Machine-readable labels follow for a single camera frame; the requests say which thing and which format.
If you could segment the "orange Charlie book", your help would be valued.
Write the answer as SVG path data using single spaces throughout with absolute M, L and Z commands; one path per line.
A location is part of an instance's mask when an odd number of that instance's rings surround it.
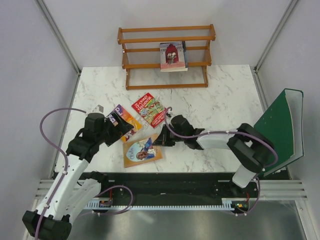
M 154 162 L 163 158 L 160 146 L 153 145 L 158 134 L 154 133 L 123 144 L 123 165 L 125 168 Z

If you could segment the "red Treehouse book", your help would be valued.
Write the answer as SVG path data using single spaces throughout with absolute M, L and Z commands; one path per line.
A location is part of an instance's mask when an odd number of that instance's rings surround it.
M 149 92 L 131 106 L 154 129 L 164 121 L 167 108 Z

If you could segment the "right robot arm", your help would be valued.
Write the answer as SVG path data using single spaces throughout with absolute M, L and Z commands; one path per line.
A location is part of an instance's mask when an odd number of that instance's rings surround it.
M 172 147 L 177 142 L 183 142 L 193 150 L 232 151 L 240 162 L 229 184 L 229 191 L 235 197 L 247 191 L 249 182 L 267 167 L 271 157 L 278 159 L 273 143 L 247 123 L 241 124 L 236 130 L 213 131 L 194 128 L 185 117 L 176 115 L 165 122 L 153 145 Z

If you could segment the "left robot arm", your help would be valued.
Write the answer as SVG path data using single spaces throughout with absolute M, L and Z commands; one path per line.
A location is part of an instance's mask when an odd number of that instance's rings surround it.
M 72 225 L 85 206 L 96 196 L 110 191 L 107 176 L 92 172 L 79 189 L 79 178 L 88 167 L 100 145 L 111 146 L 134 127 L 116 112 L 111 118 L 102 113 L 89 113 L 84 126 L 62 152 L 64 164 L 43 200 L 35 210 L 27 210 L 23 217 L 28 233 L 36 240 L 66 240 Z

